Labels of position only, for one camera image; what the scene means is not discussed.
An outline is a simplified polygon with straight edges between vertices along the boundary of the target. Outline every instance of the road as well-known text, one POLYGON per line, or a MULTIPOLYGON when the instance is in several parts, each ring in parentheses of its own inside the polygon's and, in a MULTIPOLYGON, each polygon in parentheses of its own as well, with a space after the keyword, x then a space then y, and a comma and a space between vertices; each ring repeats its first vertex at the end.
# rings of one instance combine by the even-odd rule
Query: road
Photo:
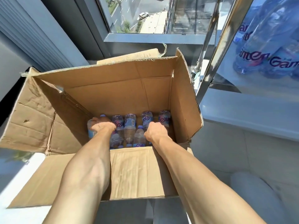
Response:
POLYGON ((142 12, 156 13, 164 8, 168 10, 169 0, 124 0, 121 4, 121 9, 118 6, 112 15, 112 20, 115 25, 112 32, 116 33, 123 28, 124 21, 130 23, 130 27, 138 23, 139 14, 142 12))

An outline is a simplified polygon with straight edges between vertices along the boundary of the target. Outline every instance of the cardboard box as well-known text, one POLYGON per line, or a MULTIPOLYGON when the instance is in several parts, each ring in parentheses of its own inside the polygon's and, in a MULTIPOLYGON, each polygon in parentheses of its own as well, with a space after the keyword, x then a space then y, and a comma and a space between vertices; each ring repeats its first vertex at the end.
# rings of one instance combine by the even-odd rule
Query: cardboard box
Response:
MULTIPOLYGON (((187 147, 203 120, 179 50, 173 57, 45 73, 31 68, 0 147, 40 152, 46 158, 9 207, 52 204, 65 166, 88 142, 86 123, 92 116, 140 116, 145 110, 164 109, 172 115, 174 141, 187 147)), ((111 150, 111 166, 111 184, 103 200, 177 195, 165 163, 152 147, 111 150)))

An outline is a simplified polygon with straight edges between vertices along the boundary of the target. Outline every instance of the white car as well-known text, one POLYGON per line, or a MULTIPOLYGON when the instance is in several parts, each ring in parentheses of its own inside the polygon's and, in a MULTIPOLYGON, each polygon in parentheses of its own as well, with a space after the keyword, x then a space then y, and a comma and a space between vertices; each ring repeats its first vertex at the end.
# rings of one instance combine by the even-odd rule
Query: white car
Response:
POLYGON ((146 18, 148 16, 149 16, 148 12, 142 12, 139 14, 139 20, 143 20, 144 18, 146 18))

